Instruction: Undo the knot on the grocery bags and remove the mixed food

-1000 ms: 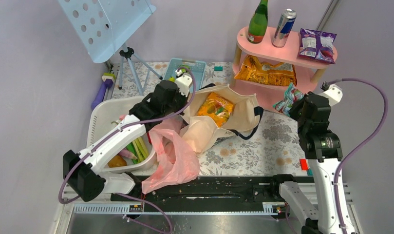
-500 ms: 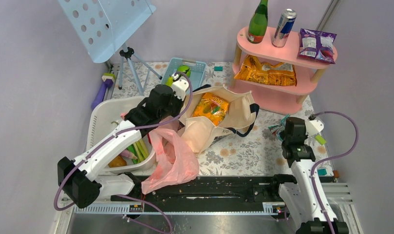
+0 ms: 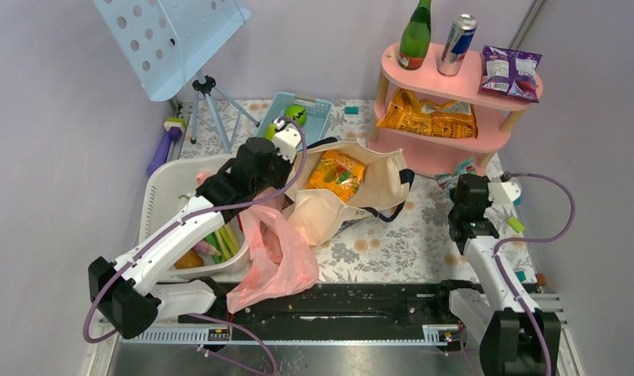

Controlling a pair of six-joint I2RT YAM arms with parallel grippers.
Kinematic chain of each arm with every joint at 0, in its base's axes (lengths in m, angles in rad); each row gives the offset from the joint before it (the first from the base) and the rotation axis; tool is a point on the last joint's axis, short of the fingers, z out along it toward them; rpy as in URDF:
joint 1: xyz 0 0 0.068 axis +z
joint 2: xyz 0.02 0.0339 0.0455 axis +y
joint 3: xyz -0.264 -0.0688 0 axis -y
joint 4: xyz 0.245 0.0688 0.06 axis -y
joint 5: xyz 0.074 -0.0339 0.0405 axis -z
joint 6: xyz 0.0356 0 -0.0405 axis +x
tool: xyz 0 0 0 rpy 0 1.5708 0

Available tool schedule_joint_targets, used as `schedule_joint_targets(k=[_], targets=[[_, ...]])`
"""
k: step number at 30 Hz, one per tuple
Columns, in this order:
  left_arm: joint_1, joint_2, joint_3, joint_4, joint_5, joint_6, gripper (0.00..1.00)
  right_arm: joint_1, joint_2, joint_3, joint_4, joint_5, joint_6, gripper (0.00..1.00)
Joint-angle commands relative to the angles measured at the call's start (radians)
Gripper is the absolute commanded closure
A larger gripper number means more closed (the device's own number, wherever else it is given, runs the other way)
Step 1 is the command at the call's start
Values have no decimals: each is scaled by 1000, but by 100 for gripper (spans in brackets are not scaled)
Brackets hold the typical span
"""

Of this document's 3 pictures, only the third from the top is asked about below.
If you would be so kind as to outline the green pear toy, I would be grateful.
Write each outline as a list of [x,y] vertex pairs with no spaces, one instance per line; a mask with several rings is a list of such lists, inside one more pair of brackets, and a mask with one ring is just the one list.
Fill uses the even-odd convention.
[[270,141],[273,140],[274,135],[277,132],[277,128],[275,124],[270,124],[264,134],[264,137]]

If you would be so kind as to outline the colourful candy packet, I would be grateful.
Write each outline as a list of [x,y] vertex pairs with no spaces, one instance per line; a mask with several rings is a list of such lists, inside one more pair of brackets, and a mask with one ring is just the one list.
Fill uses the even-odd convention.
[[437,181],[439,187],[445,192],[447,198],[451,199],[452,191],[458,185],[459,177],[465,174],[477,174],[474,161],[471,157],[458,164],[454,172],[436,174],[434,179]]

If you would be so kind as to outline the orange yellow packet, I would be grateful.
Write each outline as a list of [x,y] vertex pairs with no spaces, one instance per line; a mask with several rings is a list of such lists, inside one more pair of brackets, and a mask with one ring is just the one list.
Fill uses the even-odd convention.
[[325,152],[310,173],[306,189],[329,190],[342,202],[357,193],[364,180],[366,166],[339,150]]

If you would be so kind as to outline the green leek toy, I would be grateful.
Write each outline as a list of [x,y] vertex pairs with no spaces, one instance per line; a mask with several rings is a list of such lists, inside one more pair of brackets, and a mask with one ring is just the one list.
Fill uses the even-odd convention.
[[216,239],[219,244],[221,259],[228,261],[233,258],[239,251],[240,245],[229,224],[226,224],[215,231]]

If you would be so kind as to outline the beige floral canvas tote bag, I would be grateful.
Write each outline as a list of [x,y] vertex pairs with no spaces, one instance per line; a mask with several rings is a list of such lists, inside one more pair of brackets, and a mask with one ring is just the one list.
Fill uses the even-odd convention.
[[394,221],[415,179],[401,149],[377,152],[334,137],[300,151],[290,176],[298,180],[283,214],[310,246],[367,217]]

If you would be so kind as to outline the pink plastic grocery bag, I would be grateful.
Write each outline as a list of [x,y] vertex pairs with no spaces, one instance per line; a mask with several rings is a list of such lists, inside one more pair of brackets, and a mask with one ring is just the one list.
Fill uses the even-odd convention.
[[252,264],[246,277],[226,295],[230,313],[263,300],[303,292],[318,280],[316,256],[279,210],[283,200],[280,194],[238,216]]

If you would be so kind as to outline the silver blue drink can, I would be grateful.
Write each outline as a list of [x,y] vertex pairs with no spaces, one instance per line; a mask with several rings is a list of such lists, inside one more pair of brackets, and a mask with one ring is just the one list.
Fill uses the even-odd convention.
[[477,26],[477,19],[467,13],[455,18],[444,50],[437,61],[437,70],[440,74],[452,77],[460,71]]

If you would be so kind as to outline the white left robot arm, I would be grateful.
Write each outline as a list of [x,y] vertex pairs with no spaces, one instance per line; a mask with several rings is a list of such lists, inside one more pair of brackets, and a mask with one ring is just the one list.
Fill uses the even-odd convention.
[[99,257],[88,267],[92,306],[83,326],[87,342],[94,312],[100,312],[125,339],[142,334],[167,316],[200,313],[207,321],[224,318],[226,299],[201,280],[159,287],[158,281],[206,235],[234,219],[244,209],[259,204],[257,195],[269,187],[285,192],[298,151],[306,141],[292,130],[272,140],[248,139],[237,155],[210,175],[187,204],[158,231],[113,261]]

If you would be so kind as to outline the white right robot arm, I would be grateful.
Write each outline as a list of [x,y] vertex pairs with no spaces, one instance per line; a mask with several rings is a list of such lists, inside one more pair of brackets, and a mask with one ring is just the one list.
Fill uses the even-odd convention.
[[493,203],[510,203],[520,195],[514,182],[493,183],[466,173],[451,189],[454,206],[449,232],[467,258],[482,289],[457,287],[437,297],[433,310],[441,321],[458,318],[479,343],[486,375],[554,375],[561,322],[527,293],[500,248],[499,233],[486,218]]

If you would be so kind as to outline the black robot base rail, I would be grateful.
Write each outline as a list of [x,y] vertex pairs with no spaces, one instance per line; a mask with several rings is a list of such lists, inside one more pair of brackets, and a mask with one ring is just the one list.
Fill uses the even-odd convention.
[[453,284],[315,284],[298,294],[229,313],[223,294],[233,285],[221,283],[206,314],[277,344],[446,346],[460,341],[463,329],[447,307],[446,289]]

